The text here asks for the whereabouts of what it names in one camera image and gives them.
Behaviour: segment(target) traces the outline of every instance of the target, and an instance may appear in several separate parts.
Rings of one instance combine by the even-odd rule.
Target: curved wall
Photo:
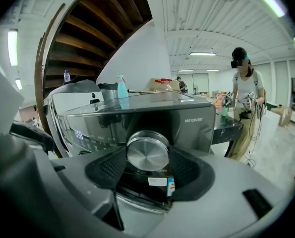
[[[151,78],[171,78],[166,43],[153,20],[137,30],[113,55],[97,84],[118,82],[120,74],[131,90],[144,90]]]

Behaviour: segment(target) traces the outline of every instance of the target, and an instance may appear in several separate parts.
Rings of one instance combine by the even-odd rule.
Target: khaki pants
[[[254,124],[255,124],[255,116],[253,114],[252,114],[251,119],[241,119],[240,120],[240,114],[242,112],[245,112],[245,109],[236,108],[235,112],[234,112],[234,118],[243,124],[243,129],[242,129],[242,133],[241,133],[240,138],[237,140],[234,151],[232,152],[232,155],[230,156],[231,159],[238,160],[238,161],[245,154],[245,152],[251,142],[250,135],[253,135],[253,133],[254,133]]]

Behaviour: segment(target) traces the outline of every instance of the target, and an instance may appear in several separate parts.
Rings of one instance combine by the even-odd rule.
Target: backpack strap
[[[257,76],[257,73],[256,73],[256,71],[254,70],[253,71],[253,79],[254,79],[254,84],[256,85],[256,87],[257,87],[257,83],[258,83],[258,76]]]
[[[239,76],[240,76],[240,72],[238,71],[238,72],[236,73],[236,83],[237,83],[237,79],[238,79]]]

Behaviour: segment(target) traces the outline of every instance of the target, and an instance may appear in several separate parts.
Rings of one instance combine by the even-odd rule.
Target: woman
[[[243,124],[243,129],[231,158],[240,160],[245,154],[254,133],[255,105],[262,105],[265,102],[265,91],[262,75],[254,70],[247,52],[243,48],[236,48],[232,52],[232,58],[231,65],[237,68],[237,72],[233,76],[234,118]],[[253,94],[256,99],[252,103],[248,96]]]

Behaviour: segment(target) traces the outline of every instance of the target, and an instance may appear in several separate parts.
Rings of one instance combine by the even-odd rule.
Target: white wall
[[[97,83],[118,82],[124,75],[128,89],[144,90],[151,78],[171,78],[165,40],[151,20],[134,33],[114,54]]]
[[[172,80],[176,80],[177,76],[181,76],[181,74],[193,74],[193,72],[180,72],[180,73],[176,73],[176,72],[172,72],[171,73],[171,79]],[[203,74],[208,74],[208,85],[209,85],[209,93],[211,94],[214,91],[218,91],[219,90],[219,83],[217,82],[217,72],[208,72],[208,73],[203,73]]]
[[[264,83],[264,89],[266,91],[266,99],[272,101],[272,72],[271,72],[271,63],[263,63],[254,66],[254,69],[259,71],[262,74],[262,79]]]
[[[288,103],[289,81],[286,61],[275,62],[276,70],[276,102],[277,105],[286,106]]]
[[[227,69],[219,71],[216,74],[214,87],[220,92],[232,92],[233,91],[233,76],[236,73],[236,69]]]
[[[22,121],[32,120],[33,118],[39,120],[38,113],[35,111],[34,106],[20,109],[19,114]]]
[[[193,87],[197,92],[209,93],[209,77],[207,73],[195,73],[193,77]]]

